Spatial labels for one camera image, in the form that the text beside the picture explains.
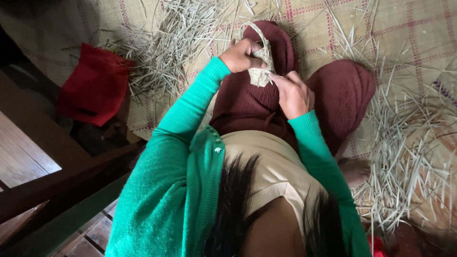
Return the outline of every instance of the red fabric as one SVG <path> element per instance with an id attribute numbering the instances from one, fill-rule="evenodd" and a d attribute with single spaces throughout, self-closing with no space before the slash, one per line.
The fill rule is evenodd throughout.
<path id="1" fill-rule="evenodd" d="M 82 43 L 78 65 L 60 90 L 57 114 L 102 126 L 124 100 L 133 64 L 110 51 Z"/>
<path id="2" fill-rule="evenodd" d="M 371 236 L 368 236 L 368 244 L 370 245 L 370 249 L 372 248 Z M 373 240 L 373 250 L 374 253 L 373 257 L 387 257 L 385 253 L 383 253 L 383 241 L 380 238 L 374 237 Z"/>
<path id="3" fill-rule="evenodd" d="M 270 41 L 276 73 L 298 71 L 298 56 L 288 34 L 274 22 L 255 24 Z M 260 40 L 251 27 L 243 37 Z M 322 135 L 334 156 L 342 141 L 360 125 L 375 91 L 373 76 L 356 62 L 341 60 L 323 66 L 305 83 L 315 93 L 314 108 Z M 265 131 L 282 138 L 298 153 L 295 133 L 279 106 L 277 87 L 270 83 L 266 87 L 251 85 L 248 71 L 232 73 L 222 81 L 209 124 L 220 135 Z"/>

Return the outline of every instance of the woman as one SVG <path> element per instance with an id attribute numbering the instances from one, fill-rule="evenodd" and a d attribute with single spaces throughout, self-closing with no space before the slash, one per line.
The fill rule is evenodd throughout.
<path id="1" fill-rule="evenodd" d="M 106 256 L 371 255 L 348 187 L 369 170 L 337 161 L 373 96 L 372 76 L 337 61 L 303 83 L 285 31 L 256 25 L 272 46 L 274 85 L 249 84 L 246 70 L 266 64 L 251 57 L 261 46 L 248 28 L 153 132 L 119 198 Z"/>

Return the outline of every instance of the green cardigan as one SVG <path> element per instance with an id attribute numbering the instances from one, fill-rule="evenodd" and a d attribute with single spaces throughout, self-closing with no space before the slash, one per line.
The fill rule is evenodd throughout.
<path id="1" fill-rule="evenodd" d="M 203 256 L 215 220 L 225 151 L 213 128 L 197 129 L 228 74 L 214 57 L 152 133 L 119 197 L 107 257 Z M 289 123 L 309 174 L 338 199 L 346 251 L 371 256 L 351 192 L 314 111 Z"/>

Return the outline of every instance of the foot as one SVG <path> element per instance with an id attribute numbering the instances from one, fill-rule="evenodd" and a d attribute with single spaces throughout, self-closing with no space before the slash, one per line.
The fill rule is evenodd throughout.
<path id="1" fill-rule="evenodd" d="M 350 161 L 339 166 L 349 187 L 361 184 L 370 177 L 370 166 L 363 161 Z"/>

